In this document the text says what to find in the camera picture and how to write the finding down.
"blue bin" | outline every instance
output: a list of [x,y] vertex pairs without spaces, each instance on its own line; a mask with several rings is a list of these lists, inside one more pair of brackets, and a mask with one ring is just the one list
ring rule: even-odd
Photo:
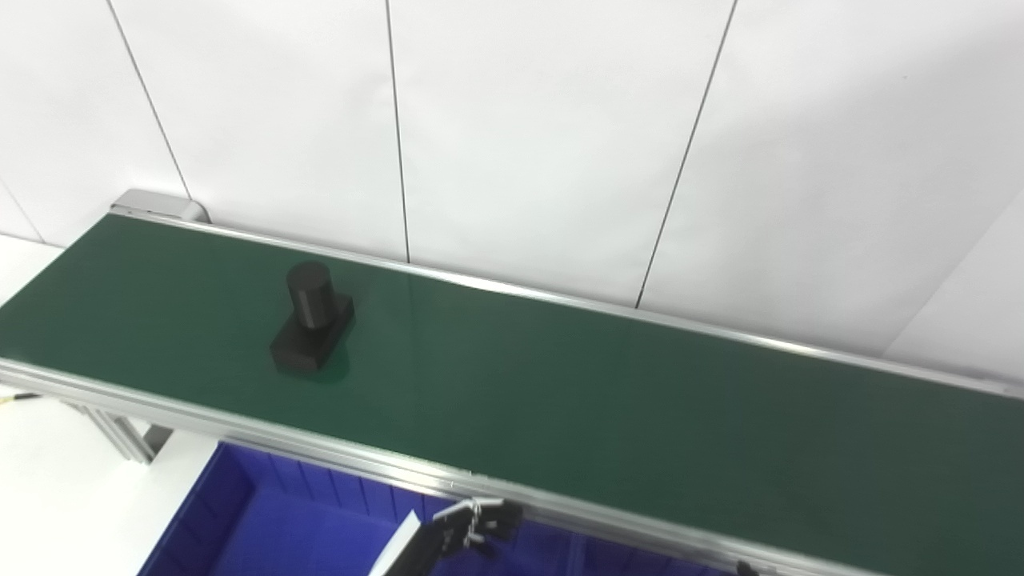
[[[140,576],[366,576],[410,510],[452,504],[321,466],[221,444]],[[432,576],[727,576],[524,522],[498,554],[465,550]]]

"black rectangular block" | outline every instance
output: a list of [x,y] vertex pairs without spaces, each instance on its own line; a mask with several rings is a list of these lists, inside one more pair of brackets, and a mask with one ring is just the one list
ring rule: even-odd
[[335,294],[338,317],[329,326],[308,330],[299,325],[293,313],[270,343],[270,356],[279,368],[315,372],[327,364],[342,332],[352,320],[352,298]]

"white floor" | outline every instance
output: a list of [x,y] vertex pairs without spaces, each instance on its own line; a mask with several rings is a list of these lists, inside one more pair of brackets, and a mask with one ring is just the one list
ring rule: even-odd
[[[0,236],[0,303],[59,253]],[[145,466],[54,399],[0,405],[0,574],[136,574],[215,446],[178,430]]]

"white wall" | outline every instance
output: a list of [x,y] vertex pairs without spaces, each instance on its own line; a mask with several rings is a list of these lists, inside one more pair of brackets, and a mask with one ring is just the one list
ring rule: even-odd
[[214,221],[406,259],[379,0],[115,0]]
[[[128,188],[184,195],[102,1],[0,2],[0,180],[61,246]],[[0,233],[30,237],[0,210]]]
[[1022,25],[740,0],[643,307],[881,355],[1024,190]]
[[732,0],[113,0],[151,110],[104,2],[6,2],[0,233],[67,244],[125,189],[190,193],[219,223],[1024,380],[1024,3],[735,6],[703,100]]
[[632,305],[730,6],[392,1],[413,261]]

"wall panel seam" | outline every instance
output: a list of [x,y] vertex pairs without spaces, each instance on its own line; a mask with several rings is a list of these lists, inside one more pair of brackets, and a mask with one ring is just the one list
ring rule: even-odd
[[25,211],[25,207],[22,206],[20,202],[18,202],[17,197],[14,196],[14,191],[12,191],[10,187],[7,186],[7,182],[5,182],[2,177],[0,177],[0,193],[4,192],[7,193],[8,197],[10,197],[10,201],[17,208],[17,211],[22,213],[22,217],[25,218],[25,221],[29,222],[29,227],[32,229],[32,232],[36,233],[36,238],[39,239],[39,242],[42,242],[43,244],[49,244],[43,238],[43,235],[42,233],[39,232],[39,229],[36,228],[36,222],[33,222],[32,218],[29,217],[29,213]]
[[394,137],[398,147],[398,186],[401,190],[401,225],[406,235],[406,262],[412,263],[409,250],[409,214],[406,210],[406,169],[401,159],[401,124],[398,120],[398,78],[394,73],[394,40],[391,33],[391,0],[384,0],[384,14],[387,17],[387,49],[391,64],[391,104],[394,107]]
[[991,232],[992,228],[995,225],[995,222],[997,222],[999,218],[1002,217],[1002,215],[1007,212],[1007,210],[1009,210],[1010,207],[1013,205],[1013,203],[1016,202],[1017,199],[1020,198],[1021,196],[1024,196],[1024,190],[1011,196],[1010,201],[1007,202],[1007,204],[1002,207],[1002,209],[995,213],[995,216],[992,218],[990,222],[988,222],[988,225],[985,227],[985,230],[978,235],[978,238],[974,241],[974,243],[971,244],[971,247],[964,252],[964,255],[958,260],[956,260],[956,263],[954,263],[949,269],[949,272],[942,277],[942,280],[936,283],[935,289],[932,290],[932,293],[927,298],[925,298],[925,301],[922,302],[921,306],[919,306],[918,310],[913,313],[913,316],[911,316],[906,321],[906,323],[902,326],[902,328],[900,328],[896,332],[896,335],[893,336],[893,338],[889,341],[889,343],[886,344],[884,348],[882,348],[883,358],[889,356],[889,353],[892,352],[892,347],[896,345],[896,342],[899,341],[900,337],[903,336],[903,334],[910,329],[910,326],[913,324],[913,322],[918,320],[918,317],[921,316],[921,313],[924,312],[926,307],[928,307],[928,304],[930,304],[932,300],[935,299],[936,295],[938,295],[938,293],[942,290],[942,287],[949,282],[949,279],[951,279],[953,275],[956,274],[956,271],[959,270],[959,268],[964,265],[964,262],[967,261],[967,259],[971,256],[971,254],[973,254],[975,250],[978,249],[978,245],[981,244],[981,241],[984,240],[986,236],[988,236],[988,233]]
[[178,179],[181,180],[181,188],[185,191],[185,196],[188,200],[191,200],[191,192],[188,191],[188,183],[185,181],[185,176],[181,172],[181,166],[178,164],[178,158],[174,155],[174,149],[171,148],[171,140],[167,137],[167,131],[164,130],[164,123],[160,120],[160,115],[157,114],[157,107],[153,104],[153,96],[150,95],[150,88],[145,85],[145,80],[142,79],[142,71],[138,68],[138,63],[135,60],[135,53],[132,52],[131,45],[128,43],[128,36],[125,34],[124,28],[121,26],[121,18],[118,17],[117,10],[114,9],[113,0],[106,0],[106,7],[111,10],[111,16],[114,18],[114,25],[118,27],[118,34],[121,35],[121,42],[124,44],[125,51],[128,52],[128,59],[131,61],[132,70],[135,71],[135,77],[138,78],[138,83],[142,87],[142,93],[145,94],[145,101],[150,105],[150,112],[153,113],[154,120],[157,121],[157,128],[160,130],[160,136],[164,138],[164,146],[167,147],[167,153],[171,157],[171,162],[174,164],[174,170],[178,173]]
[[647,288],[647,279],[650,277],[650,269],[654,264],[654,256],[657,255],[657,247],[662,243],[662,235],[665,233],[665,225],[669,221],[669,213],[672,211],[672,203],[676,199],[676,191],[679,189],[679,180],[683,175],[683,168],[686,166],[686,159],[690,155],[690,147],[693,146],[693,137],[697,132],[697,124],[700,122],[700,114],[703,112],[705,104],[708,101],[708,93],[711,91],[712,82],[715,80],[715,71],[718,69],[718,60],[722,57],[722,49],[725,47],[725,40],[729,36],[729,27],[732,25],[732,16],[736,13],[736,5],[739,0],[733,0],[729,8],[729,15],[725,19],[725,28],[722,29],[722,39],[718,43],[718,51],[715,52],[715,59],[712,60],[711,73],[708,75],[708,83],[705,84],[703,94],[700,96],[700,105],[697,107],[696,116],[693,117],[693,126],[690,128],[690,135],[686,140],[686,148],[683,150],[683,158],[679,163],[679,170],[676,172],[676,181],[672,184],[672,193],[669,195],[669,203],[665,207],[665,214],[662,217],[662,224],[657,229],[657,237],[654,239],[654,247],[650,251],[650,259],[647,260],[647,270],[644,272],[643,281],[640,283],[640,291],[637,294],[637,301],[633,307],[639,308],[643,299],[643,292]]

